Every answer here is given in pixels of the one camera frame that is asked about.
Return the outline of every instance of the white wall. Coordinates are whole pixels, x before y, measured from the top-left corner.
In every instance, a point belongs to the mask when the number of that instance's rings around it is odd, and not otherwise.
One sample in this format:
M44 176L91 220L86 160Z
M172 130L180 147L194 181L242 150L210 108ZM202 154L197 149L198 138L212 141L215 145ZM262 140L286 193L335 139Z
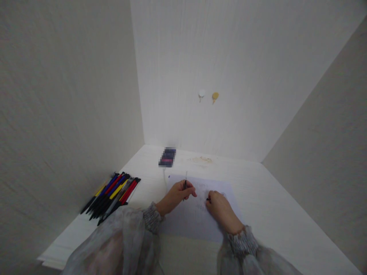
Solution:
M264 166L367 273L367 17Z
M363 0L131 5L145 143L256 162L366 15Z
M0 273L15 274L144 139L129 1L8 1L0 13Z

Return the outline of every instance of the smocked cuff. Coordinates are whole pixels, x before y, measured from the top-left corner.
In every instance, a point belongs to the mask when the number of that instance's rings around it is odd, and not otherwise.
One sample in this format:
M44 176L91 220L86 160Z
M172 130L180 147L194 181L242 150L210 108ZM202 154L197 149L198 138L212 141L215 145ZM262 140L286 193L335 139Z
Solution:
M232 252L236 257L245 257L249 254L256 256L259 245L251 232L250 226L245 226L239 234L227 234L227 236Z
M154 202L143 211L143 218L145 221L145 228L153 234L157 234L163 218L158 213Z

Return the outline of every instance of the person's left hand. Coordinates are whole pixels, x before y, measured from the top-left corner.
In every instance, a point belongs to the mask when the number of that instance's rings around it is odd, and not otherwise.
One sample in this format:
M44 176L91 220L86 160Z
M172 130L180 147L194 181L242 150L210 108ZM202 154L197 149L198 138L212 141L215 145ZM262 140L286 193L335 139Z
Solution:
M172 188L168 191L165 197L156 204L157 211L161 216L170 213L175 209L180 202L185 199L187 200L190 195L197 197L195 193L195 187L191 182L186 181L186 189L184 190L185 180L175 183Z

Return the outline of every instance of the pile of pens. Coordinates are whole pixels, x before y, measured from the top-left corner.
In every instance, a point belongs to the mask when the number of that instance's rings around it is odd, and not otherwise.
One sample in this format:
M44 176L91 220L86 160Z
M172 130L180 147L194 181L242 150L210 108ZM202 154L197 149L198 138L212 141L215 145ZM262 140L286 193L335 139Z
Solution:
M117 208L128 204L139 181L139 178L133 178L125 172L115 173L109 183L105 182L80 213L88 209L86 214L91 215L89 220L99 218L98 225L100 225Z

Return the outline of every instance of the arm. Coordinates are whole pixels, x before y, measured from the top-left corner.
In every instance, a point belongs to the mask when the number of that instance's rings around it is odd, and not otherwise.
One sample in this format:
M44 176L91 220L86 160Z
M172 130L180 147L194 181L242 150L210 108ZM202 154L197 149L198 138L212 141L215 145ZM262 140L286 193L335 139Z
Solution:
M102 223L69 257L62 275L152 274L158 262L158 231L163 216L182 199L196 197L195 188L183 181L147 209L120 207Z
M274 250L258 244L251 227L242 224L222 194L210 191L208 197L208 210L227 232L219 255L220 274L301 274Z

